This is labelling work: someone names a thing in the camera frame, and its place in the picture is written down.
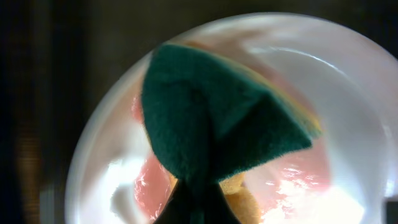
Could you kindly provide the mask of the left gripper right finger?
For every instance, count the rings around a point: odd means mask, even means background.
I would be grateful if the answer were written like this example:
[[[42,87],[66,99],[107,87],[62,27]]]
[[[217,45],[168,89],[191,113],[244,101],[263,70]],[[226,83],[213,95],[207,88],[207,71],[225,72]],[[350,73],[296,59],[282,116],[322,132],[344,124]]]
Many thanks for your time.
[[[204,199],[205,224],[241,224],[230,209],[219,184],[209,185]]]

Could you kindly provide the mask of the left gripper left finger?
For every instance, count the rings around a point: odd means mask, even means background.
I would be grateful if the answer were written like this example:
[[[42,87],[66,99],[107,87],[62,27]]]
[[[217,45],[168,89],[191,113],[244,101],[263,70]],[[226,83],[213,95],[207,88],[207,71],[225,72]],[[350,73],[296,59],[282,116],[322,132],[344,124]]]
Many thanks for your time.
[[[192,193],[184,181],[178,180],[154,224],[189,224],[192,209]]]

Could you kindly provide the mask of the green yellow sponge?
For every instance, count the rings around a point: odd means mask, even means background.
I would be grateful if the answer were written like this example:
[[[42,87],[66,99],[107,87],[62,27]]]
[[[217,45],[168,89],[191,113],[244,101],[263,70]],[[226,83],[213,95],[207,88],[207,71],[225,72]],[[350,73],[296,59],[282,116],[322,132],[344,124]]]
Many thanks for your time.
[[[321,132],[311,112],[257,72],[186,45],[164,44],[152,54],[141,105],[155,156],[192,193],[194,224],[205,223],[211,184],[220,185],[241,223],[258,223],[244,173],[310,148]]]

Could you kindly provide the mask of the cream plate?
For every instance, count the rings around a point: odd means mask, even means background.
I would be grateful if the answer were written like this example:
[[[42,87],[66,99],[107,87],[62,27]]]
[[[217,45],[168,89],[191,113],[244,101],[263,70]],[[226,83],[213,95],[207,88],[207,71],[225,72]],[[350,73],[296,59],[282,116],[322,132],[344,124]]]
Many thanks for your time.
[[[209,22],[177,36],[243,50],[274,72],[274,81],[317,112],[314,149],[246,174],[261,223],[384,223],[397,198],[397,60],[367,37],[316,17],[258,13]],[[149,223],[156,211],[138,202],[150,156],[132,117],[150,56],[110,89],[87,123],[73,156],[66,223]]]

